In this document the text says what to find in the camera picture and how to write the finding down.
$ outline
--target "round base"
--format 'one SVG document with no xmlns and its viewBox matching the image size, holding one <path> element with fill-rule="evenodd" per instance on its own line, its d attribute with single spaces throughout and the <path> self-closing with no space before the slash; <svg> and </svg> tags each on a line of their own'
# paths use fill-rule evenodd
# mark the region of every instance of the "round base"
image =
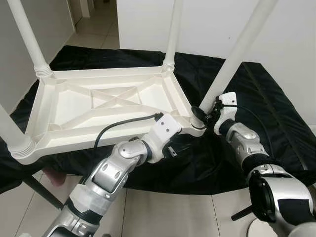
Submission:
<svg viewBox="0 0 316 237">
<path fill-rule="evenodd" d="M 277 237 L 277 235 L 267 222 L 260 221 L 257 218 L 250 224 L 247 237 Z"/>
</svg>

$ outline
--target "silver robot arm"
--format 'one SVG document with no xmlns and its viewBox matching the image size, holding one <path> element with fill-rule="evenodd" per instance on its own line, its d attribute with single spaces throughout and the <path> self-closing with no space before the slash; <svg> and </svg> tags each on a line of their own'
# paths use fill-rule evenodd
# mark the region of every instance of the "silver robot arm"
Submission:
<svg viewBox="0 0 316 237">
<path fill-rule="evenodd" d="M 99 222 L 136 166 L 156 163 L 162 149 L 180 132 L 171 115 L 164 115 L 142 139 L 121 142 L 103 159 L 83 184 L 77 184 L 64 208 L 43 237 L 92 237 Z"/>
<path fill-rule="evenodd" d="M 219 100 L 222 105 L 237 103 L 233 92 Z M 313 200 L 307 187 L 269 157 L 255 131 L 235 122 L 236 107 L 220 108 L 214 132 L 225 136 L 236 153 L 249 184 L 253 213 L 278 236 L 316 236 Z"/>
</svg>

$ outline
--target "black pole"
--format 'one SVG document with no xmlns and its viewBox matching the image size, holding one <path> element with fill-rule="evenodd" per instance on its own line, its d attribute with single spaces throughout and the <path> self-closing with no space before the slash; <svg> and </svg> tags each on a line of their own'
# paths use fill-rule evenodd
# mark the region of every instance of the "black pole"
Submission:
<svg viewBox="0 0 316 237">
<path fill-rule="evenodd" d="M 39 195 L 41 195 L 44 199 L 46 199 L 54 207 L 59 210 L 63 209 L 64 205 L 61 203 L 61 201 L 58 200 L 50 191 L 48 191 L 39 181 L 37 181 L 36 178 L 30 176 L 26 179 L 23 179 L 23 182 Z"/>
<path fill-rule="evenodd" d="M 249 207 L 246 207 L 244 210 L 236 213 L 235 215 L 232 215 L 231 219 L 233 221 L 236 221 L 246 215 L 249 215 L 252 212 L 252 206 L 250 205 Z"/>
</svg>

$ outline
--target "pink object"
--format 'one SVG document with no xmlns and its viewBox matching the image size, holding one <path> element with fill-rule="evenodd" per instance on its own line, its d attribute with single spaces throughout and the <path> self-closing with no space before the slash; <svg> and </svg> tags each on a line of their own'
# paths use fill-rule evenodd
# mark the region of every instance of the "pink object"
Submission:
<svg viewBox="0 0 316 237">
<path fill-rule="evenodd" d="M 62 186 L 66 180 L 66 173 L 58 172 L 50 167 L 45 167 L 43 172 L 47 175 L 51 183 L 56 187 Z"/>
</svg>

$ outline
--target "black cable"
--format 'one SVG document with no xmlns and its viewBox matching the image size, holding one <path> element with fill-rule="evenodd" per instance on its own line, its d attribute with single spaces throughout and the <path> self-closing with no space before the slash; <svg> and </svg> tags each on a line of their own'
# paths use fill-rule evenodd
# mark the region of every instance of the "black cable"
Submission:
<svg viewBox="0 0 316 237">
<path fill-rule="evenodd" d="M 159 113 L 159 114 L 149 115 L 149 116 L 140 117 L 140 118 L 131 118 L 131 119 L 127 119 L 127 120 L 123 120 L 123 121 L 120 121 L 120 122 L 113 123 L 113 124 L 107 126 L 106 128 L 102 129 L 102 131 L 98 134 L 98 136 L 97 136 L 97 138 L 95 139 L 95 142 L 94 142 L 94 147 L 93 147 L 93 160 L 96 160 L 96 158 L 97 158 L 97 149 L 98 149 L 99 141 L 100 141 L 102 135 L 103 135 L 107 130 L 109 130 L 109 129 L 115 127 L 115 126 L 122 125 L 122 124 L 129 123 L 129 122 L 147 120 L 147 119 L 152 119 L 152 118 L 155 118 L 155 120 L 158 120 L 158 119 L 160 119 L 162 116 L 163 116 L 163 113 Z M 80 180 L 80 183 L 84 183 L 84 182 L 85 182 L 85 180 L 87 179 L 87 177 L 92 173 L 92 170 L 93 170 L 93 161 L 91 162 L 90 172 L 87 174 L 86 177 L 83 177 L 83 178 Z"/>
<path fill-rule="evenodd" d="M 245 111 L 247 111 L 248 113 L 252 114 L 252 115 L 258 120 L 258 122 L 260 123 L 260 125 L 262 126 L 262 128 L 263 128 L 263 130 L 264 130 L 264 132 L 265 132 L 265 135 L 266 135 L 266 137 L 267 137 L 267 141 L 268 141 L 268 144 L 269 144 L 271 157 L 272 157 L 273 160 L 276 160 L 275 155 L 274 155 L 274 153 L 273 153 L 273 149 L 272 149 L 272 142 L 271 142 L 270 136 L 269 136 L 269 134 L 268 134 L 267 128 L 265 127 L 265 125 L 263 124 L 263 122 L 261 121 L 261 119 L 260 119 L 254 112 L 252 112 L 252 111 L 251 111 L 250 109 L 248 109 L 247 107 L 240 106 L 240 105 L 224 105 L 224 104 L 220 104 L 219 106 L 222 106 L 222 107 L 236 107 L 236 108 L 245 110 Z"/>
</svg>

